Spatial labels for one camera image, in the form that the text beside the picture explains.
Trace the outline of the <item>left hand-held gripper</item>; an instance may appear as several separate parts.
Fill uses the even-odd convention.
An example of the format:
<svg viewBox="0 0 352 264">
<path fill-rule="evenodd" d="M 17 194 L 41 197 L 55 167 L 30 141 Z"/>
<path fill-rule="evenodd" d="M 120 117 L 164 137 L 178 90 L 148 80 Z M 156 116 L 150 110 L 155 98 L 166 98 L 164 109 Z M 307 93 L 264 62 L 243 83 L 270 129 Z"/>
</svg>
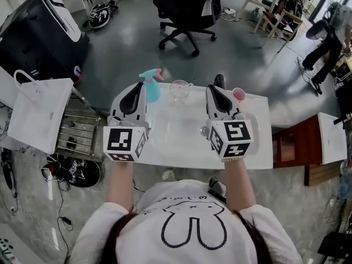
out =
<svg viewBox="0 0 352 264">
<path fill-rule="evenodd" d="M 114 100 L 103 127 L 103 152 L 112 161 L 138 162 L 149 138 L 146 121 L 146 86 L 137 82 Z"/>
</svg>

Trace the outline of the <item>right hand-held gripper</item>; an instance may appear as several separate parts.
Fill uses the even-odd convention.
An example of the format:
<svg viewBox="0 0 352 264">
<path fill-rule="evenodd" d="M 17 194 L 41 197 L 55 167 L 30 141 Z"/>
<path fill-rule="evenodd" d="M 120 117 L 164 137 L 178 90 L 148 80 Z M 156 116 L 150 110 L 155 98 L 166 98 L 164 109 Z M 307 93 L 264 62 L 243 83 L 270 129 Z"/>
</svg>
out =
<svg viewBox="0 0 352 264">
<path fill-rule="evenodd" d="M 242 159 L 254 143 L 250 113 L 240 111 L 238 100 L 228 90 L 215 85 L 206 87 L 206 139 L 221 161 Z"/>
</svg>

